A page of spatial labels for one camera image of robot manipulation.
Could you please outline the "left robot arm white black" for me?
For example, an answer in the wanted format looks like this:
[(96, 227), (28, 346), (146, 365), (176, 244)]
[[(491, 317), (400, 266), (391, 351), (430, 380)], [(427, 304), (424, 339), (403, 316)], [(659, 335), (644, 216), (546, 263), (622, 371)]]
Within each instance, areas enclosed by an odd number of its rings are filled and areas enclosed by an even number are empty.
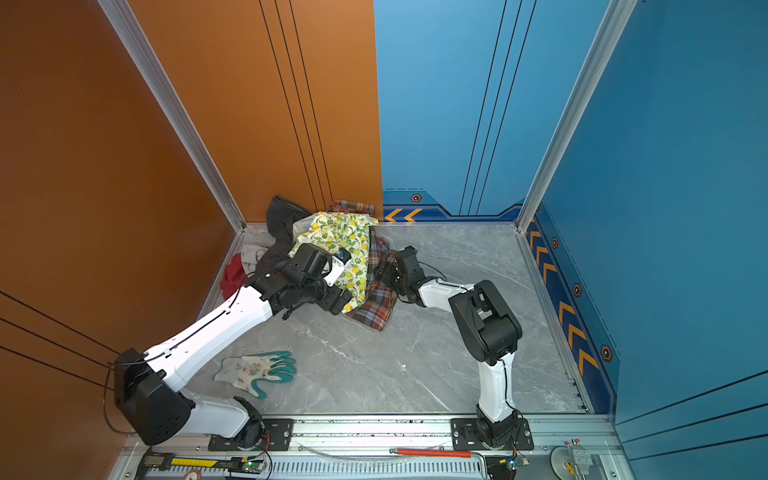
[(242, 397), (229, 400), (186, 388), (222, 350), (277, 313), (290, 315), (316, 304), (334, 315), (352, 294), (337, 286), (352, 256), (329, 253), (311, 243), (262, 273), (249, 277), (231, 298), (185, 330), (143, 353), (128, 349), (114, 369), (114, 403), (147, 446), (174, 436), (209, 435), (251, 449), (263, 435), (262, 416)]

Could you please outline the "green circuit board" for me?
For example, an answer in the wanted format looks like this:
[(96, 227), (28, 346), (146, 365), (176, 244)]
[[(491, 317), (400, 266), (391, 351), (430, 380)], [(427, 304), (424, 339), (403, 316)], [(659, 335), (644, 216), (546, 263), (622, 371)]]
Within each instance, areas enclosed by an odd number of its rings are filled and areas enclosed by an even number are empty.
[(509, 471), (517, 471), (521, 467), (529, 466), (530, 461), (526, 458), (506, 457), (500, 460), (499, 464), (503, 464)]

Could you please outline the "left aluminium corner post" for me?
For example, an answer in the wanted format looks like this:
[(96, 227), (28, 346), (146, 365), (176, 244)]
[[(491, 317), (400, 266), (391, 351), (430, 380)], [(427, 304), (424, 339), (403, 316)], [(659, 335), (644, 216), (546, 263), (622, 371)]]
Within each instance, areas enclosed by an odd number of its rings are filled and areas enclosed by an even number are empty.
[(98, 4), (228, 223), (235, 232), (242, 232), (247, 221), (131, 6), (119, 0)]

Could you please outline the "green white work glove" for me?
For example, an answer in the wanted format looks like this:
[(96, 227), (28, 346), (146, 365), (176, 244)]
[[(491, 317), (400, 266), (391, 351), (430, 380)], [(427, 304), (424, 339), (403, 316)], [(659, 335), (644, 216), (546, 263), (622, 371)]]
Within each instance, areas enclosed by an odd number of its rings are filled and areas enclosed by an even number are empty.
[(296, 374), (296, 360), (292, 354), (289, 351), (273, 351), (226, 358), (213, 380), (231, 384), (256, 399), (264, 400), (268, 393), (262, 383), (290, 383)]

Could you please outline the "plaid flannel cloth red brown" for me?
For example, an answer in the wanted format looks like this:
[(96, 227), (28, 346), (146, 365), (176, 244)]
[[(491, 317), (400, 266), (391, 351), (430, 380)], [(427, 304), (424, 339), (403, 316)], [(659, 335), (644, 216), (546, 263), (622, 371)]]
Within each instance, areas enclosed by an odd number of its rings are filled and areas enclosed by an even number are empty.
[(379, 280), (379, 271), (389, 265), (389, 242), (377, 231), (370, 228), (372, 245), (369, 249), (368, 273), (365, 302), (348, 313), (359, 323), (377, 331), (382, 331), (397, 302), (397, 294)]

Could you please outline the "round metal disc fixture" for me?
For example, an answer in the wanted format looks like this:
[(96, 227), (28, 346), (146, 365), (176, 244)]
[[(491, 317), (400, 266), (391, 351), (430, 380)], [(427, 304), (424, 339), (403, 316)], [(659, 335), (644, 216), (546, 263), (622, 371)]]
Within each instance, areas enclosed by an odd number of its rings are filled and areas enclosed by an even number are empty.
[(550, 466), (560, 480), (587, 479), (593, 465), (592, 455), (579, 439), (567, 441), (550, 453)]

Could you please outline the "yellow black caliper tool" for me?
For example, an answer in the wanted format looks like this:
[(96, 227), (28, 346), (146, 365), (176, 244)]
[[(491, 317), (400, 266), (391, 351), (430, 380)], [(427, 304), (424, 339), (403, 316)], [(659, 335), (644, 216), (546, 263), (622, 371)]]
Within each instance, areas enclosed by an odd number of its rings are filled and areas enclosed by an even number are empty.
[(142, 457), (134, 479), (268, 479), (271, 466), (257, 456), (195, 458), (150, 452)]

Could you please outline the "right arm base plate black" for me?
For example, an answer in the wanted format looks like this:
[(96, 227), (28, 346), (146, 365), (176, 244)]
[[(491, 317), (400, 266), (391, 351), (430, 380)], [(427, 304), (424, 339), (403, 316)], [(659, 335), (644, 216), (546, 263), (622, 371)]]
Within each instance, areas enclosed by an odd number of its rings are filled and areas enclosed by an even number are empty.
[(456, 451), (532, 451), (535, 448), (528, 421), (521, 414), (492, 423), (485, 418), (453, 418), (449, 422)]

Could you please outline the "aluminium front rail frame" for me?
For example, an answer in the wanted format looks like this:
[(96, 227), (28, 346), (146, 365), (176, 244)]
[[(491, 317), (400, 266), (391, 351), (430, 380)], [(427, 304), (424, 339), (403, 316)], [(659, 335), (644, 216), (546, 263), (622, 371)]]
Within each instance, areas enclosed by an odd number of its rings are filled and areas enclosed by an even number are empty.
[[(631, 479), (634, 474), (609, 420), (601, 415), (527, 414), (532, 451), (470, 450), (471, 458), (400, 456), (391, 448), (453, 450), (450, 420), (460, 414), (295, 415), (285, 452), (208, 450), (207, 436), (175, 437), (148, 447), (137, 436), (126, 442), (109, 476), (134, 479), (150, 452), (223, 459), (257, 456), (268, 460), (268, 479), (558, 479), (550, 453), (579, 439), (593, 458), (587, 479)], [(509, 471), (499, 461), (526, 458), (530, 465)]]

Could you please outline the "right aluminium corner post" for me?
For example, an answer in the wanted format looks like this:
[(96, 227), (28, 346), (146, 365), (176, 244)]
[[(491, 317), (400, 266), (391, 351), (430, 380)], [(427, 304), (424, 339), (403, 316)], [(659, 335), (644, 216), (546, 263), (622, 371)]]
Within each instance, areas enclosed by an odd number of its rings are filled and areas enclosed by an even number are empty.
[(523, 203), (516, 223), (519, 234), (532, 222), (637, 3), (609, 2)]

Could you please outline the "dark grey cloth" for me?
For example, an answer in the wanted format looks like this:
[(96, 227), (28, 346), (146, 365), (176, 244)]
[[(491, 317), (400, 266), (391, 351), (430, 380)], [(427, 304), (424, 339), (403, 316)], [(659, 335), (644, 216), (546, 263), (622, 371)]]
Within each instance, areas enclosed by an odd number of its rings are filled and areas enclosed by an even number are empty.
[(280, 196), (272, 198), (266, 213), (266, 226), (275, 243), (257, 262), (256, 273), (263, 273), (288, 257), (295, 243), (294, 223), (311, 215), (309, 210)]

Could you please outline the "lemon print cloth yellow green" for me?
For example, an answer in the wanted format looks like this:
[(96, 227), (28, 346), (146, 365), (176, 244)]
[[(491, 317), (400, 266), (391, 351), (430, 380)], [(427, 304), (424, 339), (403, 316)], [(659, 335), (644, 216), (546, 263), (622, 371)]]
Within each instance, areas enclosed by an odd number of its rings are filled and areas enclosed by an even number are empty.
[(370, 228), (377, 224), (378, 221), (368, 214), (324, 211), (300, 220), (293, 227), (296, 240), (288, 253), (289, 257), (294, 257), (303, 243), (313, 244), (329, 253), (344, 248), (351, 254), (344, 273), (335, 282), (336, 286), (352, 294), (350, 301), (343, 307), (342, 312), (345, 314), (365, 302), (369, 283)]

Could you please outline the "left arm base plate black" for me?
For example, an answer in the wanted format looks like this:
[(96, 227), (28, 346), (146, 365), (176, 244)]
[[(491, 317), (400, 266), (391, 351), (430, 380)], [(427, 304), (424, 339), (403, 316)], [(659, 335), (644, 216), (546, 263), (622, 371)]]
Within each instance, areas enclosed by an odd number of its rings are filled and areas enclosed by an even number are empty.
[(213, 435), (208, 443), (208, 450), (285, 452), (291, 444), (295, 422), (291, 418), (263, 419), (249, 422), (244, 430), (233, 438)]

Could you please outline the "red handled screwdriver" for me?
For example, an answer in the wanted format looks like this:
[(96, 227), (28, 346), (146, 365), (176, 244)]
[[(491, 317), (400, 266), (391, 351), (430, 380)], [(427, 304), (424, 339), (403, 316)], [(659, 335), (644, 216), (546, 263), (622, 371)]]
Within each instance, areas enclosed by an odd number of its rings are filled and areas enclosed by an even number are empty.
[(400, 456), (418, 456), (435, 458), (471, 458), (473, 454), (469, 451), (453, 450), (435, 450), (435, 449), (414, 449), (414, 448), (391, 448), (390, 454)]

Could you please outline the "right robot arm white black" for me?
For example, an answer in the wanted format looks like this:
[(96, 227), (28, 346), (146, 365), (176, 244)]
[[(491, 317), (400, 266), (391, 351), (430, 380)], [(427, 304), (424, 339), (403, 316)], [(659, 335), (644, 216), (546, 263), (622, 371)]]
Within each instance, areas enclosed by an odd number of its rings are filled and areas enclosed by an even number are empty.
[(522, 326), (493, 282), (450, 282), (426, 274), (423, 266), (417, 250), (408, 246), (379, 266), (375, 279), (410, 304), (453, 315), (464, 346), (478, 364), (479, 441), (491, 449), (514, 449), (524, 426), (513, 399), (512, 374)]

